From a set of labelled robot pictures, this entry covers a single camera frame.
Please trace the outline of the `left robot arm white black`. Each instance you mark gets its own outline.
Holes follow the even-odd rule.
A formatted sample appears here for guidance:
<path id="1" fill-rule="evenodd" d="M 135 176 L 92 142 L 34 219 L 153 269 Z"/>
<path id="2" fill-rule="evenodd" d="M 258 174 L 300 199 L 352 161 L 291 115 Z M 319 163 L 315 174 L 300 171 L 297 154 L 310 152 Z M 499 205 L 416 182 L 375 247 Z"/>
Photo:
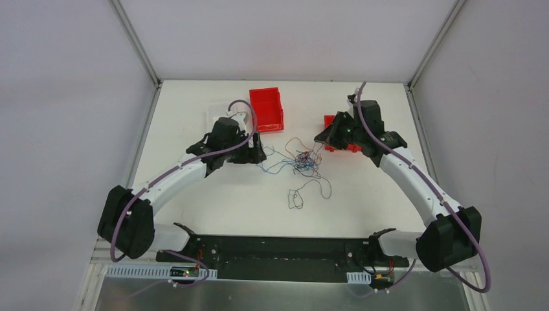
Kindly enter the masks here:
<path id="1" fill-rule="evenodd" d="M 137 259 L 147 251 L 172 251 L 182 262 L 196 257 L 197 244 L 183 225 L 155 222 L 156 214 L 186 187 L 209 177 L 225 163 L 259 164 L 266 159 L 260 134 L 243 121 L 220 117 L 212 130 L 149 181 L 129 188 L 113 187 L 106 198 L 97 233 L 110 252 Z"/>

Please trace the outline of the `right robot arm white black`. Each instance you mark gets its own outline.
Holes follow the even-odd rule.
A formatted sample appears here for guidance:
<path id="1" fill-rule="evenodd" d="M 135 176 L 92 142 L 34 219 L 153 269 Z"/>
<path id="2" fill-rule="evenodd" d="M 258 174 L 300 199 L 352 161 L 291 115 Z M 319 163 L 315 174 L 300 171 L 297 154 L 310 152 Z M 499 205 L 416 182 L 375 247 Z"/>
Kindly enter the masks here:
<path id="1" fill-rule="evenodd" d="M 358 146 L 393 179 L 423 221 L 425 230 L 421 233 L 396 229 L 374 233 L 374 243 L 367 249 L 370 262 L 382 266 L 393 256 L 406 257 L 438 272 L 478 254 L 479 211 L 462 207 L 424 173 L 405 140 L 397 132 L 385 130 L 376 101 L 362 100 L 352 112 L 338 112 L 314 140 L 337 150 Z"/>

